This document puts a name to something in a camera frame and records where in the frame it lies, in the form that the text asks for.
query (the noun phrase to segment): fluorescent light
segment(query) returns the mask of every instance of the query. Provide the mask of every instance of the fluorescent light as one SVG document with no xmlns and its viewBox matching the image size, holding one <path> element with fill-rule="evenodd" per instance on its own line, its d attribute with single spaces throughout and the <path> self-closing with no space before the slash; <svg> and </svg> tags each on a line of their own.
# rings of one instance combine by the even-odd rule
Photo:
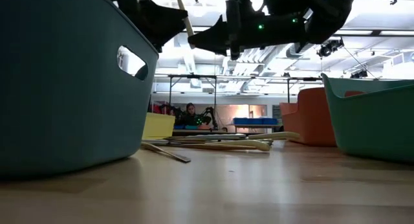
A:
<svg viewBox="0 0 414 224">
<path fill-rule="evenodd" d="M 372 34 L 372 30 L 338 30 L 335 34 L 344 34 L 344 35 L 370 35 Z"/>
<path fill-rule="evenodd" d="M 254 62 L 237 62 L 241 65 L 265 65 L 264 63 L 254 63 Z"/>
<path fill-rule="evenodd" d="M 224 78 L 224 79 L 252 79 L 251 76 L 217 76 L 217 78 Z"/>
<path fill-rule="evenodd" d="M 271 79 L 271 80 L 287 80 L 288 78 L 284 77 L 257 77 L 258 79 Z"/>
<path fill-rule="evenodd" d="M 262 93 L 240 93 L 240 95 L 243 95 L 243 96 L 257 96 L 257 95 L 265 95 L 265 94 L 262 94 Z"/>
<path fill-rule="evenodd" d="M 414 30 L 383 30 L 381 36 L 414 36 Z"/>
<path fill-rule="evenodd" d="M 154 91 L 154 94 L 169 94 L 168 91 Z M 171 92 L 171 94 L 181 94 L 181 92 Z"/>
</svg>

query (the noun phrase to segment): wooden stick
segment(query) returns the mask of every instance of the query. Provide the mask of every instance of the wooden stick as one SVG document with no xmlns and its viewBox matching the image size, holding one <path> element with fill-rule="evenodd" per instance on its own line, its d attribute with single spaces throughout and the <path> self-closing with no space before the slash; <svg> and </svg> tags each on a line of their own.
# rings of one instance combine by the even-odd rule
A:
<svg viewBox="0 0 414 224">
<path fill-rule="evenodd" d="M 177 139 L 177 140 L 169 140 L 171 143 L 187 143 L 187 144 L 202 144 L 205 143 L 207 140 L 203 139 Z"/>
<path fill-rule="evenodd" d="M 279 133 L 266 133 L 266 134 L 257 134 L 248 136 L 250 140 L 259 140 L 259 139 L 300 139 L 298 133 L 293 132 L 279 132 Z"/>
<path fill-rule="evenodd" d="M 212 142 L 209 144 L 232 145 L 232 146 L 254 146 L 261 151 L 269 151 L 270 144 L 258 140 L 231 140 L 222 142 Z"/>
<path fill-rule="evenodd" d="M 180 148 L 191 148 L 199 150 L 260 150 L 260 151 L 269 151 L 270 146 L 267 149 L 257 148 L 255 146 L 237 146 L 237 145 L 227 145 L 227 144 L 178 144 L 170 145 L 173 147 Z"/>
<path fill-rule="evenodd" d="M 182 155 L 178 155 L 176 153 L 170 153 L 166 150 L 163 150 L 161 148 L 159 148 L 158 146 L 154 146 L 153 144 L 150 143 L 146 143 L 146 142 L 141 142 L 141 146 L 146 149 L 146 150 L 151 150 L 153 152 L 161 152 L 161 153 L 165 153 L 171 157 L 173 157 L 175 160 L 183 162 L 183 163 L 188 163 L 191 162 L 191 159 Z"/>
</svg>

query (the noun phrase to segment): person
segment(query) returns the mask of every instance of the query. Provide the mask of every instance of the person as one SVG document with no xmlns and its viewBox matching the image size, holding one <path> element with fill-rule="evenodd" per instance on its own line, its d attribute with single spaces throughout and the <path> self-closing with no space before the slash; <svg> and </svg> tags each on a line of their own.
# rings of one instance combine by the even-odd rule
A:
<svg viewBox="0 0 414 224">
<path fill-rule="evenodd" d="M 195 114 L 195 106 L 192 103 L 187 104 L 186 114 L 183 116 L 182 123 L 187 126 L 198 126 L 198 118 Z"/>
</svg>

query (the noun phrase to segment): table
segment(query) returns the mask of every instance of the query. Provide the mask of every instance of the table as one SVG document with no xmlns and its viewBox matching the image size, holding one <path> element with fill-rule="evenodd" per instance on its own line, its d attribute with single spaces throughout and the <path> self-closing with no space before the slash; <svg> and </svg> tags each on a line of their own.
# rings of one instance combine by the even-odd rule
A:
<svg viewBox="0 0 414 224">
<path fill-rule="evenodd" d="M 224 130 L 208 130 L 208 129 L 174 129 L 174 137 L 193 136 L 193 135 L 208 135 L 208 134 L 228 134 Z"/>
<path fill-rule="evenodd" d="M 412 166 L 277 141 L 270 153 L 164 148 L 37 181 L 0 183 L 2 223 L 412 224 Z"/>
<path fill-rule="evenodd" d="M 256 128 L 256 129 L 268 129 L 274 127 L 280 127 L 281 124 L 229 124 L 228 126 L 234 126 L 235 132 L 237 133 L 237 129 L 239 128 Z"/>
</svg>

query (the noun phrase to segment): orange bin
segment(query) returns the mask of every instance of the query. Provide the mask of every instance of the orange bin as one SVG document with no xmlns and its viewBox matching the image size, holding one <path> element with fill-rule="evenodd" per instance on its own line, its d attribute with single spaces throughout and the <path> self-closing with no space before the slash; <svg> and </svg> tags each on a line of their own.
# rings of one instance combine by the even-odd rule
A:
<svg viewBox="0 0 414 224">
<path fill-rule="evenodd" d="M 285 131 L 299 133 L 298 142 L 310 146 L 336 146 L 324 88 L 304 89 L 298 103 L 280 103 Z"/>
</svg>

